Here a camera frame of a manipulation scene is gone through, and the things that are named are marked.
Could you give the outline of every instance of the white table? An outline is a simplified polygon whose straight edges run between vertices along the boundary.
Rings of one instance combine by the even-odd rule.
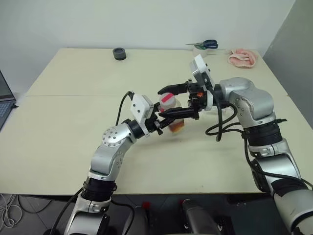
[[[110,49],[59,50],[0,132],[1,192],[73,194],[102,133],[114,125],[125,91],[157,102],[160,88],[191,78],[190,51],[127,50],[127,56],[115,61]],[[272,94],[277,117],[288,120],[280,125],[282,135],[302,177],[312,182],[313,131],[262,58],[252,69],[228,64],[224,51],[204,60],[216,83],[242,76]],[[179,100],[186,106],[186,94]],[[132,118],[129,104],[120,120]],[[124,158],[115,193],[259,192],[238,133],[224,134],[219,143],[204,134],[216,122],[215,112],[201,114],[176,135],[165,130],[139,139]]]

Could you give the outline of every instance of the blue scissors handle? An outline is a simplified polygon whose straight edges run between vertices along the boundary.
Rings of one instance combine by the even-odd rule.
[[[214,39],[205,40],[203,42],[203,46],[209,49],[217,49],[219,47],[219,45],[217,44],[217,41]]]

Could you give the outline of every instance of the orange liquid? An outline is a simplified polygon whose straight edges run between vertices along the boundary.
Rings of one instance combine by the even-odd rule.
[[[169,127],[171,132],[177,133],[178,131],[180,131],[184,127],[184,125],[185,125],[185,122],[184,122],[184,120],[182,120],[180,122],[171,124],[168,127]]]

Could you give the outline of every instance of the gray wall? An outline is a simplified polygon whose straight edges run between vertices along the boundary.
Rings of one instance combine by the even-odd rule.
[[[313,128],[313,0],[297,0],[264,60]]]
[[[0,0],[0,69],[24,93],[60,47],[220,48],[262,55],[294,0]]]

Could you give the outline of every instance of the power cord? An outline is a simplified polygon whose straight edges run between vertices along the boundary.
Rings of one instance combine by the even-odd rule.
[[[238,112],[235,105],[229,103],[229,106],[233,109],[234,113],[233,113],[229,118],[225,119],[224,121],[222,121],[222,113],[221,113],[221,114],[218,113],[218,116],[219,116],[219,123],[215,124],[214,126],[209,127],[209,128],[205,131],[205,134],[206,134],[206,135],[208,135],[208,136],[214,136],[214,135],[220,134],[220,136],[222,136],[221,133],[229,132],[229,130],[228,130],[228,131],[225,131],[229,126],[226,126],[226,127],[223,128],[223,124],[226,124],[226,123],[230,122],[231,120],[233,120],[233,119],[236,117],[237,112]],[[219,131],[218,131],[218,132],[210,133],[210,131],[212,131],[213,129],[215,129],[215,128],[217,128],[217,127],[219,128]]]
[[[72,201],[74,201],[74,199],[80,194],[80,192],[83,190],[83,188],[80,188],[73,196],[71,196],[71,198],[67,201],[67,203],[64,205],[63,209],[61,210],[61,212],[59,213],[58,217],[56,218],[51,231],[50,231],[50,235],[54,235],[55,234],[55,230],[58,226],[58,223],[60,222],[60,219],[62,217],[62,215],[64,214],[65,210],[68,208],[68,206],[71,204]]]
[[[128,207],[129,209],[131,209],[131,212],[132,212],[132,219],[131,219],[131,222],[129,223],[124,235],[127,235],[129,229],[131,228],[132,224],[133,224],[133,221],[134,221],[134,217],[135,217],[135,210],[134,208],[129,205],[129,204],[126,204],[126,203],[118,203],[118,202],[115,202],[113,199],[111,199],[111,202],[117,206],[122,206],[122,207]]]
[[[50,200],[43,208],[41,208],[40,210],[38,210],[38,211],[29,211],[29,210],[27,210],[27,209],[25,209],[24,207],[23,207],[23,205],[22,205],[22,203],[21,203],[21,201],[20,201],[20,195],[17,195],[17,199],[18,199],[18,203],[19,203],[19,205],[20,205],[20,208],[23,210],[23,211],[25,211],[25,212],[27,212],[27,213],[30,213],[30,214],[37,214],[37,213],[39,213],[39,212],[42,212],[44,209],[46,209],[49,205],[50,205],[50,203],[52,202],[52,200]]]
[[[1,231],[3,227],[13,228],[14,226],[16,226],[22,218],[22,210],[18,205],[13,204],[14,200],[16,199],[16,194],[11,194],[7,200],[5,199],[5,197],[2,193],[0,193],[0,195],[4,201],[4,205],[3,204],[0,205],[1,221],[2,221],[2,224],[0,226],[0,231]],[[21,212],[19,219],[16,221],[14,219],[10,218],[10,215],[9,215],[10,209],[12,207],[18,208]]]
[[[118,114],[117,114],[117,119],[116,119],[116,123],[115,123],[116,126],[118,125],[119,117],[120,117],[121,111],[122,111],[122,106],[123,106],[124,100],[126,99],[127,96],[129,96],[130,99],[133,100],[134,93],[128,91],[128,92],[126,92],[126,94],[123,96],[123,98],[122,98],[122,100],[121,100],[121,103],[120,103],[120,105],[119,105],[119,108],[118,108]]]
[[[115,125],[117,126],[118,125],[118,121],[119,121],[119,117],[120,117],[120,114],[121,114],[121,110],[122,110],[122,106],[123,106],[123,102],[125,100],[125,98],[129,96],[131,98],[131,100],[133,99],[133,96],[134,96],[134,93],[133,92],[126,92],[126,94],[123,96],[122,100],[121,100],[121,103],[119,105],[119,109],[118,109],[118,114],[117,114],[117,119],[116,119],[116,123]],[[118,203],[118,202],[115,202],[113,199],[111,199],[111,202],[117,206],[122,206],[122,207],[128,207],[129,209],[131,209],[132,211],[132,219],[131,219],[131,222],[129,223],[128,227],[127,227],[127,230],[125,231],[124,235],[127,235],[129,229],[131,228],[132,224],[133,224],[133,221],[134,221],[134,216],[135,216],[135,210],[134,208],[129,205],[129,204],[126,204],[126,203]]]
[[[313,184],[311,184],[309,181],[307,181],[307,180],[305,180],[305,179],[303,179],[303,178],[301,178],[301,180],[302,180],[304,183],[306,183],[308,186],[310,186],[310,187],[312,188],[312,190],[313,190]]]
[[[218,113],[218,119],[219,122],[217,124],[219,131],[217,132],[217,136],[216,136],[216,141],[219,142],[222,138],[222,133],[223,133],[223,116],[222,116],[222,108],[221,108],[221,104],[219,101],[219,98],[217,97],[215,91],[213,90],[212,86],[208,87],[208,90],[211,92],[211,94],[213,95],[213,99],[215,100],[216,103],[216,107],[217,107],[217,113]]]

